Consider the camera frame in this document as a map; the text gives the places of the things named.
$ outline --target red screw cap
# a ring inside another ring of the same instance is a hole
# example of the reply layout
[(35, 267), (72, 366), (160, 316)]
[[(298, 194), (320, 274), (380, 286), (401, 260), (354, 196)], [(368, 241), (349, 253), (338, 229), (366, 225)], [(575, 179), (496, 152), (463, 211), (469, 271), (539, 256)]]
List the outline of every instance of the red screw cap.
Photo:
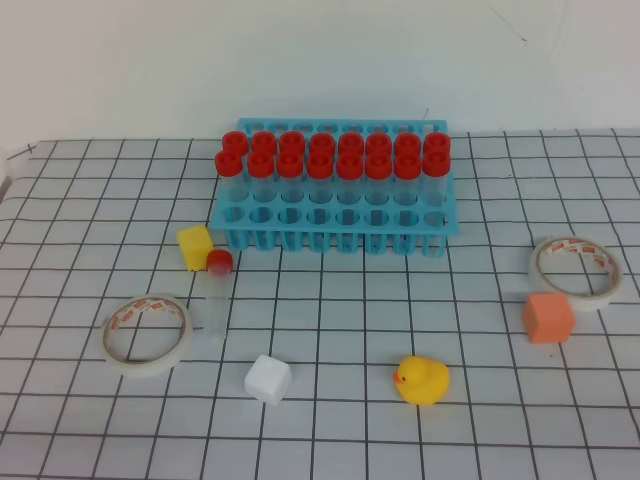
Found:
[(422, 171), (430, 177), (442, 177), (451, 169), (451, 155), (448, 151), (427, 152), (424, 156)]
[(355, 153), (364, 155), (364, 139), (362, 135), (355, 132), (345, 133), (338, 140), (338, 153)]
[(333, 175), (333, 154), (314, 152), (309, 155), (307, 158), (307, 174), (316, 180), (331, 178), (331, 175)]
[(367, 137), (365, 152), (367, 155), (371, 153), (386, 153), (391, 155), (391, 137), (386, 133), (376, 132)]
[(295, 152), (304, 155), (307, 149), (307, 142), (300, 132), (285, 132), (280, 135), (280, 151)]
[(333, 157), (336, 154), (336, 141), (333, 139), (333, 135), (324, 132), (316, 133), (309, 140), (309, 151), (311, 153), (328, 153)]
[(372, 153), (367, 155), (364, 171), (367, 177), (374, 180), (384, 180), (391, 176), (393, 166), (391, 164), (391, 155), (384, 153)]
[(242, 172), (242, 157), (223, 150), (216, 154), (216, 170), (222, 177), (235, 177)]
[(276, 161), (278, 167), (278, 173), (284, 178), (296, 178), (302, 175), (303, 162), (302, 155), (289, 150), (286, 152), (280, 152), (278, 160)]
[(422, 165), (420, 163), (419, 154), (407, 152), (396, 155), (396, 177), (401, 180), (415, 180), (422, 172)]
[(344, 180), (358, 180), (364, 172), (362, 155), (358, 155), (357, 153), (341, 154), (338, 158), (338, 167), (336, 170), (338, 176)]
[(271, 132), (258, 132), (251, 137), (251, 149), (254, 152), (267, 152), (275, 155), (278, 151), (278, 141)]
[(247, 162), (249, 175), (255, 178), (266, 178), (273, 175), (273, 155), (267, 152), (251, 152)]
[(424, 139), (424, 152), (427, 153), (431, 150), (449, 153), (451, 151), (451, 138), (449, 138), (449, 135), (439, 132), (427, 135)]
[(420, 148), (422, 142), (420, 137), (415, 133), (401, 133), (396, 137), (396, 141), (393, 144), (393, 150), (396, 155), (401, 153), (414, 153), (420, 155)]
[(242, 157), (249, 153), (249, 140), (244, 132), (229, 132), (222, 137), (222, 149)]
[(229, 275), (233, 272), (233, 257), (226, 250), (211, 250), (207, 255), (207, 272)]

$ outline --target white tape roll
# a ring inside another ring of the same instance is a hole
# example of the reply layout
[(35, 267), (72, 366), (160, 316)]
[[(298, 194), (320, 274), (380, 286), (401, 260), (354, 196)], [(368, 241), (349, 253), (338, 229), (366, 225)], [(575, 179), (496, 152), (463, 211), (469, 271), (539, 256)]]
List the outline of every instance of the white tape roll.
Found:
[[(593, 294), (573, 293), (559, 287), (547, 278), (541, 268), (541, 259), (545, 256), (560, 253), (582, 254), (591, 257), (593, 261), (609, 274), (609, 285)], [(540, 242), (533, 250), (529, 262), (529, 279), (536, 291), (561, 292), (569, 298), (574, 311), (593, 312), (605, 307), (616, 294), (624, 275), (620, 263), (606, 248), (579, 237), (549, 238)]]
[[(117, 330), (121, 322), (126, 322), (147, 310), (173, 313), (182, 321), (178, 342), (164, 355), (149, 360), (127, 360), (116, 355), (110, 346), (111, 332)], [(151, 377), (174, 367), (184, 355), (189, 345), (193, 325), (186, 307), (177, 298), (161, 294), (149, 294), (133, 297), (117, 307), (102, 325), (102, 347), (105, 359), (118, 370), (120, 375), (128, 377)]]

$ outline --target white cube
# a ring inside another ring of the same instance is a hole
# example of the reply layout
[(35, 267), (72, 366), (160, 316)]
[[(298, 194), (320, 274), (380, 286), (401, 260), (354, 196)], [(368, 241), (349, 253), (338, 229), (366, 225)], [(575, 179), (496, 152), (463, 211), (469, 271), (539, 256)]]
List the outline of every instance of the white cube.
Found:
[(291, 367), (267, 355), (260, 355), (244, 377), (244, 389), (247, 393), (273, 406), (280, 403), (289, 385)]

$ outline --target white wall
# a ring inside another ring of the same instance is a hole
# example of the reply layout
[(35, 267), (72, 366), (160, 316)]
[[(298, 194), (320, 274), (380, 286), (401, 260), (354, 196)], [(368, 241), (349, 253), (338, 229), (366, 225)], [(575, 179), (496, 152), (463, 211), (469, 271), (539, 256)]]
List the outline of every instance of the white wall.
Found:
[(637, 0), (0, 0), (0, 145), (427, 108), (455, 130), (637, 126), (639, 24)]

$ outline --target yellow rubber duck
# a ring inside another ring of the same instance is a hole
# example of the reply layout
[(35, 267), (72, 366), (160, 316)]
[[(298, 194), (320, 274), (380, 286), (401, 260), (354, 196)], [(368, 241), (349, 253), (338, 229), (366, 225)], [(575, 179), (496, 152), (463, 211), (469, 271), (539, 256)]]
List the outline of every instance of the yellow rubber duck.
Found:
[(424, 357), (407, 357), (393, 373), (402, 399), (412, 405), (433, 405), (449, 389), (449, 369), (443, 363)]

